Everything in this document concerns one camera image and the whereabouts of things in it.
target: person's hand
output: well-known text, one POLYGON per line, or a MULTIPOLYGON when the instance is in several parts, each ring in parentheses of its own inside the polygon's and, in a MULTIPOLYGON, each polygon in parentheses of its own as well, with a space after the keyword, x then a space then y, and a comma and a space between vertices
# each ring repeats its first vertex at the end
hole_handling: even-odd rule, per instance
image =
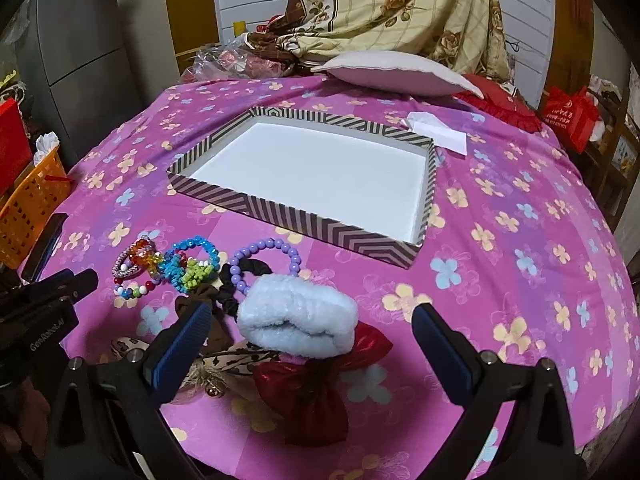
POLYGON ((38 390, 34 389, 29 378, 20 385, 20 392, 23 401, 22 409, 18 414, 18 431, 0 422, 0 444, 9 453, 15 453, 20 451, 24 442, 31 446, 36 457, 42 459, 49 428, 47 423, 50 412, 49 403, 38 390))

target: screw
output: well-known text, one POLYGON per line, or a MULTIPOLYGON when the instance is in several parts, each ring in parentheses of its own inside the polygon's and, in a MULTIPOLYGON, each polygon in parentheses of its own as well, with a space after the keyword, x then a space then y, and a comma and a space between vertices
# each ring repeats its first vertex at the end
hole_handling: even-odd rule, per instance
POLYGON ((498 354, 492 352, 491 350, 482 350, 480 352, 480 358, 482 359, 482 362, 487 365, 496 364, 499 359, 498 354))
POLYGON ((540 364, 548 372, 556 368, 556 363, 548 357, 543 357, 542 359, 540 359, 540 364))
POLYGON ((142 356, 145 354, 145 351, 142 348, 133 348, 127 352, 127 361, 132 363, 137 363, 142 359, 142 356))
POLYGON ((74 357, 73 359, 71 359, 71 361, 69 361, 69 368, 71 368, 72 370, 78 370, 79 367, 81 367, 84 364, 84 359, 82 359, 81 357, 74 357))

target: bedsheet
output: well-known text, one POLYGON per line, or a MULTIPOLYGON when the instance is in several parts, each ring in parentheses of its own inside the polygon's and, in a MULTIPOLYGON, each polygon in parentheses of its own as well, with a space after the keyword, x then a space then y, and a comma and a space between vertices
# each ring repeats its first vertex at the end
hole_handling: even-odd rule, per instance
MULTIPOLYGON (((275 148, 284 158, 286 146, 275 148)), ((304 180, 304 165, 295 171, 304 180)), ((277 417, 233 394, 162 408, 188 453, 239 479, 416 478, 462 412, 447 400, 411 334, 412 311, 427 300, 477 349, 513 363, 555 360, 576 446, 638 394, 640 326, 620 251, 549 130, 526 134, 452 98, 415 100, 324 76, 187 84, 169 88, 112 132, 72 176, 78 186, 60 207, 69 218, 46 271, 92 267, 100 283, 76 306, 79 326, 63 343, 69 355, 103 362, 112 338, 151 341, 176 319, 177 293, 169 285, 138 300, 114 294, 111 266, 141 234, 159 250, 199 234, 223 251, 223 260, 256 238, 286 238, 302 256, 303 279, 349 294, 360 319, 393 342, 382 361, 338 380, 350 422, 345 443, 284 446, 277 417), (435 206, 409 270, 172 189, 164 169, 174 157, 257 104, 393 125, 411 111, 428 111, 466 132, 466 157, 437 150, 435 206)), ((286 258, 263 256, 274 272, 286 271, 286 258)), ((231 330, 238 338, 232 324, 231 330)), ((505 409, 472 476, 486 470, 507 419, 505 409)))

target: red satin bow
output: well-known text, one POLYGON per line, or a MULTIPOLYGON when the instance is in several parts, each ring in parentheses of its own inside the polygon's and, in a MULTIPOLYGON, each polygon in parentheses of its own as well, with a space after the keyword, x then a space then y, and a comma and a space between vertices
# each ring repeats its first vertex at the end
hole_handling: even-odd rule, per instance
POLYGON ((262 400, 284 418, 285 443, 328 446, 347 439, 347 410, 334 388, 338 374, 380 361, 393 347, 377 328, 358 322, 348 354, 303 365, 271 362, 254 368, 262 400))

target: orange plastic basket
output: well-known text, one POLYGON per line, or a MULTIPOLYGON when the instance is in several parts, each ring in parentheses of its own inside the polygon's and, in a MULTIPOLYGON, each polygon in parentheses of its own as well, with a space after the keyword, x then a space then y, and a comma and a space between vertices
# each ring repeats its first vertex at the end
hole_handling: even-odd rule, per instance
POLYGON ((12 193, 0 211, 0 262, 17 269, 38 240, 53 211, 71 193, 56 146, 12 193))

